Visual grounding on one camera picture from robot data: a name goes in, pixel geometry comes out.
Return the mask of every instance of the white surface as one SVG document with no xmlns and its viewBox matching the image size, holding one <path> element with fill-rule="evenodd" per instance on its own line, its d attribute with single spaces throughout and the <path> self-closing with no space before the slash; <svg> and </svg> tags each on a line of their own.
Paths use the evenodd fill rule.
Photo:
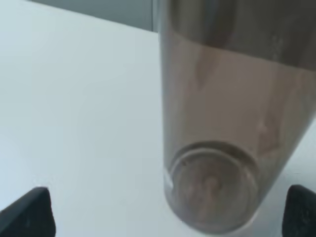
<svg viewBox="0 0 316 237">
<path fill-rule="evenodd" d="M 158 36 L 0 0 L 0 209 L 48 186 L 57 237 L 199 237 L 162 191 Z M 316 124 L 252 225 L 279 237 L 293 183 L 316 190 Z"/>
</svg>

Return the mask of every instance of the glass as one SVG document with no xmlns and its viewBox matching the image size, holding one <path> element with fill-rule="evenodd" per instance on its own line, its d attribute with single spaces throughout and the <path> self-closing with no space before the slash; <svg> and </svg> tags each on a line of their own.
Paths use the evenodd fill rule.
<svg viewBox="0 0 316 237">
<path fill-rule="evenodd" d="M 316 111 L 316 1 L 162 0 L 164 182 L 190 226 L 249 222 Z"/>
</svg>

